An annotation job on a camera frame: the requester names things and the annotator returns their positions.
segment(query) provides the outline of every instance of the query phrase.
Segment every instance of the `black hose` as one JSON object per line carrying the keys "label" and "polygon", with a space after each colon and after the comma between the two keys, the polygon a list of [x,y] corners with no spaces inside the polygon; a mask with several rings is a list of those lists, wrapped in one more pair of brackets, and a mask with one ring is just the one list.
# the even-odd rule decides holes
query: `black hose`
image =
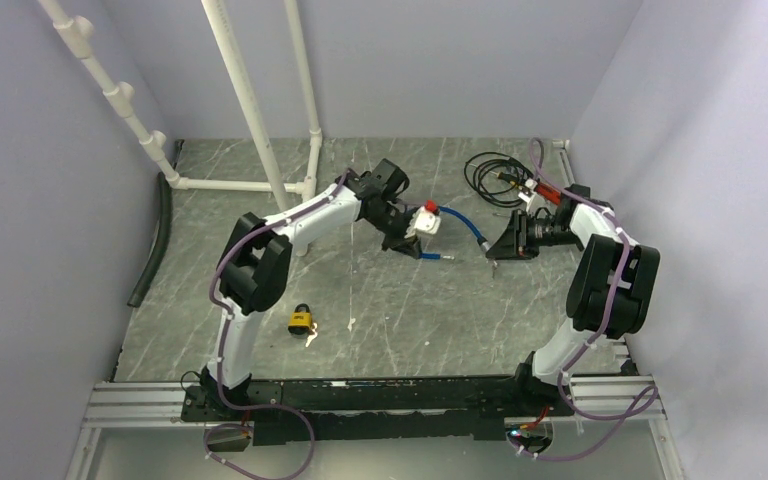
{"label": "black hose", "polygon": [[172,233],[172,187],[169,186],[169,182],[166,181],[163,173],[157,174],[157,189],[160,193],[160,216],[157,220],[157,236],[155,236],[154,245],[151,247],[151,254],[148,256],[143,273],[140,275],[140,279],[137,280],[137,284],[131,292],[131,297],[128,299],[128,306],[133,308],[139,308],[142,305],[148,289],[151,288],[151,282],[154,280],[155,275],[157,275],[157,270],[160,268],[163,256],[166,255],[166,249],[169,247],[169,236]]}

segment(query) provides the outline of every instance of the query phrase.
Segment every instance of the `gray wall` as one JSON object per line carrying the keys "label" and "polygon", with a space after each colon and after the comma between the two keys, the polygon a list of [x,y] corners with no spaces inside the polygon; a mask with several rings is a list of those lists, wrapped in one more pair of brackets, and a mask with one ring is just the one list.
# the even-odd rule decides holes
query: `gray wall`
{"label": "gray wall", "polygon": [[[95,23],[101,61],[161,128],[103,6],[63,3]],[[127,325],[154,172],[37,3],[0,0],[0,478],[65,474]]]}
{"label": "gray wall", "polygon": [[768,1],[647,1],[573,136],[662,264],[633,353],[691,479],[768,478]]}
{"label": "gray wall", "polygon": [[[200,2],[104,2],[177,136],[249,136]],[[325,135],[568,138],[640,2],[302,0]],[[306,136],[283,2],[227,3],[268,132]]]}

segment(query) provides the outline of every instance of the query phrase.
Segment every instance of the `black coiled cable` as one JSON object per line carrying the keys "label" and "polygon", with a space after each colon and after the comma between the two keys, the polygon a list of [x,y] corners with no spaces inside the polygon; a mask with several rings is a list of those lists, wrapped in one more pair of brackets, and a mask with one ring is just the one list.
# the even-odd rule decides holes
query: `black coiled cable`
{"label": "black coiled cable", "polygon": [[[479,160],[481,157],[491,155],[493,158]],[[501,190],[490,190],[484,183],[488,175],[490,178],[506,181],[508,185]],[[475,190],[484,201],[497,207],[514,208],[522,205],[523,201],[520,198],[510,198],[509,193],[517,189],[511,182],[516,185],[524,185],[529,178],[534,178],[531,170],[525,168],[525,165],[516,158],[505,153],[481,152],[464,163],[464,180],[466,180],[467,185]]]}

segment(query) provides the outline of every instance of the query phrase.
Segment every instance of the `marble surface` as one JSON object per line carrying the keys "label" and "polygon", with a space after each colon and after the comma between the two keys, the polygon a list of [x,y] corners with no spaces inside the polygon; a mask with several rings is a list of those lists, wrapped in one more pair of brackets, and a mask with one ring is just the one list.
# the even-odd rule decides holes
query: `marble surface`
{"label": "marble surface", "polygon": [[[285,181],[305,174],[307,139],[273,142]],[[381,158],[410,177],[407,201],[433,198],[469,217],[491,242],[508,211],[493,207],[464,182],[463,163],[495,150],[525,161],[527,139],[326,139],[321,190],[347,166],[358,172]],[[265,180],[249,140],[189,140],[179,171],[193,178]],[[560,160],[546,164],[563,181]],[[298,196],[291,196],[298,201]],[[177,380],[212,354],[219,310],[207,300],[211,274],[236,218],[276,213],[268,193],[175,191],[168,253],[143,306],[135,310],[119,358],[117,381]],[[564,319],[567,288],[578,262],[573,247],[544,248],[530,262],[502,262],[495,278],[474,237],[444,216],[424,250],[453,261],[417,261],[381,251],[382,236],[358,222],[314,242],[294,258],[287,290],[265,317],[255,347],[258,378],[381,377],[512,373]],[[291,337],[293,308],[307,303],[318,325],[309,345]],[[597,349],[579,372],[613,373],[610,348]]]}

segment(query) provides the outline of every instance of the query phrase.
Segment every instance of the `back wall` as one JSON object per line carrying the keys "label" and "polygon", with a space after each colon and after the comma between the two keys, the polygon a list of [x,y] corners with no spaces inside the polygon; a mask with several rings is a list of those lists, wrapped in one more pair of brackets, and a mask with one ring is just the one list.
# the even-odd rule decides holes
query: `back wall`
{"label": "back wall", "polygon": [[[173,133],[249,137],[200,2],[104,0]],[[327,136],[568,138],[641,0],[300,1]],[[308,135],[283,2],[227,2],[273,137]]]}

